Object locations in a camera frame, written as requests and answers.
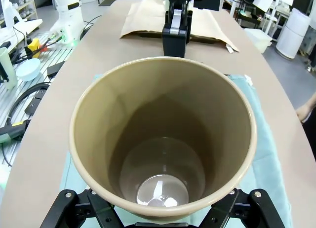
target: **yellow tool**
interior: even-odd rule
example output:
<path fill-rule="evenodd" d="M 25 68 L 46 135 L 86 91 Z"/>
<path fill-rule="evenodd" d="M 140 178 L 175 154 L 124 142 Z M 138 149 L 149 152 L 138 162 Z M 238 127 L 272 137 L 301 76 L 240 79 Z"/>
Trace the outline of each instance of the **yellow tool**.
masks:
<path fill-rule="evenodd" d="M 25 52 L 28 56 L 31 56 L 32 52 L 40 48 L 40 40 L 38 38 L 34 38 L 32 42 L 25 47 Z M 34 54 L 33 58 L 38 58 L 40 55 L 40 52 Z"/>

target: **table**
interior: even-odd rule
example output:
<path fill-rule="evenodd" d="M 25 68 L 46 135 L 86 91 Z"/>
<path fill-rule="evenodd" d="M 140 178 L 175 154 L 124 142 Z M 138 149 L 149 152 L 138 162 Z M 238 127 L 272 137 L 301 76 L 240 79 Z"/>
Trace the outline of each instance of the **table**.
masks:
<path fill-rule="evenodd" d="M 28 22 L 18 22 L 14 25 L 14 27 L 23 32 L 24 34 L 26 33 L 31 33 L 34 31 L 37 27 L 40 26 L 40 24 L 43 23 L 42 19 L 38 20 L 33 20 L 33 21 L 28 21 Z M 24 36 L 22 33 L 18 32 L 17 30 L 14 29 L 9 29 L 7 27 L 0 29 L 0 43 L 4 43 L 6 41 L 10 41 L 11 45 L 8 48 L 8 51 L 10 52 L 13 50 L 19 42 L 21 42 L 24 39 Z"/>
<path fill-rule="evenodd" d="M 137 1 L 113 3 L 46 92 L 11 170 L 0 208 L 1 228 L 41 225 L 59 192 L 73 109 L 94 76 L 131 60 L 163 55 L 161 39 L 136 36 L 119 39 L 130 6 Z M 226 74 L 247 74 L 252 78 L 278 149 L 294 227 L 314 228 L 316 163 L 295 110 L 268 63 L 237 22 L 224 10 L 214 11 L 213 16 L 240 53 L 230 54 L 217 44 L 190 42 L 186 58 L 204 62 Z"/>

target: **light blue bowl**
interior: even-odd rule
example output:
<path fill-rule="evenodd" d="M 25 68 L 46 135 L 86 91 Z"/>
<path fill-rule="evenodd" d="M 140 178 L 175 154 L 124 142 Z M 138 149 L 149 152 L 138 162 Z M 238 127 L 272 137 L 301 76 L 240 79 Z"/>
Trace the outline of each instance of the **light blue bowl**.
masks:
<path fill-rule="evenodd" d="M 16 70 L 16 76 L 22 81 L 31 81 L 40 73 L 40 60 L 29 59 Z"/>

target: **gray floor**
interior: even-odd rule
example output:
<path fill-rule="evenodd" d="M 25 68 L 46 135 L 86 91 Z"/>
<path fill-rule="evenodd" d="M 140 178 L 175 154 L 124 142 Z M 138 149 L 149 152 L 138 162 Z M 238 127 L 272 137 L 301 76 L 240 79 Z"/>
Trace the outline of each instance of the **gray floor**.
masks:
<path fill-rule="evenodd" d="M 263 56 L 295 109 L 316 92 L 316 78 L 306 70 L 306 59 L 302 56 L 296 55 L 294 60 L 287 60 L 276 53 L 274 46 L 269 47 Z"/>
<path fill-rule="evenodd" d="M 84 21 L 90 21 L 96 16 L 102 15 L 109 7 L 99 7 L 97 2 L 84 3 L 81 7 Z M 39 32 L 47 32 L 58 19 L 58 12 L 53 6 L 46 6 L 37 9 L 39 18 L 43 19 Z"/>
<path fill-rule="evenodd" d="M 91 2 L 83 4 L 81 8 L 83 19 L 90 21 L 105 13 L 109 7 L 99 7 L 97 2 Z M 58 19 L 58 12 L 53 6 L 38 8 L 38 15 L 43 19 L 43 24 L 37 32 L 49 31 Z M 297 55 L 294 60 L 284 59 L 275 52 L 273 46 L 269 47 L 263 56 L 279 79 L 294 108 L 304 104 L 316 92 L 316 78 L 306 70 L 303 57 Z"/>

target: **black cable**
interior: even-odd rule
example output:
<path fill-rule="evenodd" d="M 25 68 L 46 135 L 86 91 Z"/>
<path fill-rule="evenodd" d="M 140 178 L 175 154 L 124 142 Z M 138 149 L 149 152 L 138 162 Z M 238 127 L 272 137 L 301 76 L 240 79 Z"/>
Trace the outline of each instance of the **black cable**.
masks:
<path fill-rule="evenodd" d="M 2 155 L 3 155 L 3 158 L 4 158 L 5 162 L 8 164 L 8 166 L 12 167 L 12 165 L 10 164 L 10 162 L 7 160 L 7 158 L 5 156 L 3 143 L 1 143 L 1 151 L 2 151 Z"/>
<path fill-rule="evenodd" d="M 93 18 L 91 21 L 89 21 L 89 22 L 86 22 L 87 23 L 87 25 L 84 27 L 84 29 L 83 29 L 83 31 L 82 31 L 82 33 L 81 33 L 81 35 L 80 35 L 80 40 L 84 37 L 84 35 L 90 30 L 90 28 L 94 25 L 93 23 L 92 23 L 92 21 L 94 21 L 95 19 L 97 19 L 97 18 L 99 18 L 99 17 L 101 17 L 101 15 L 100 16 L 97 16 L 97 17 L 95 17 L 95 18 Z"/>
<path fill-rule="evenodd" d="M 19 33 L 22 33 L 23 38 L 24 38 L 24 44 L 26 45 L 26 38 L 23 32 L 19 31 L 18 29 L 16 29 L 15 27 L 13 27 L 13 29 L 17 30 Z"/>
<path fill-rule="evenodd" d="M 15 33 L 15 36 L 16 36 L 16 46 L 18 46 L 18 44 L 19 44 L 19 37 L 18 37 L 18 35 L 17 35 L 17 33 L 15 32 L 15 28 L 13 29 L 13 31 L 14 31 L 14 33 Z"/>
<path fill-rule="evenodd" d="M 22 95 L 13 103 L 8 117 L 6 119 L 5 124 L 6 125 L 11 125 L 11 118 L 13 117 L 13 113 L 15 112 L 16 108 L 18 107 L 18 105 L 27 97 L 29 97 L 29 95 L 31 95 L 32 93 L 41 90 L 41 89 L 48 89 L 48 87 L 50 86 L 50 82 L 42 82 L 42 83 L 38 83 L 32 87 L 30 87 L 29 89 L 27 89 L 24 93 L 22 93 Z"/>
<path fill-rule="evenodd" d="M 60 41 L 62 39 L 62 37 L 58 38 L 57 41 L 47 45 L 47 43 L 51 40 L 51 39 L 48 39 L 43 45 L 41 48 L 38 48 L 34 51 L 32 51 L 30 54 L 26 54 L 24 56 L 21 56 L 19 57 L 13 64 L 20 64 L 22 62 L 24 62 L 25 60 L 28 60 L 30 56 L 34 56 L 35 54 L 39 53 L 40 51 L 42 51 L 44 48 L 48 47 L 48 46 L 51 46 L 53 44 L 56 44 L 58 41 Z"/>

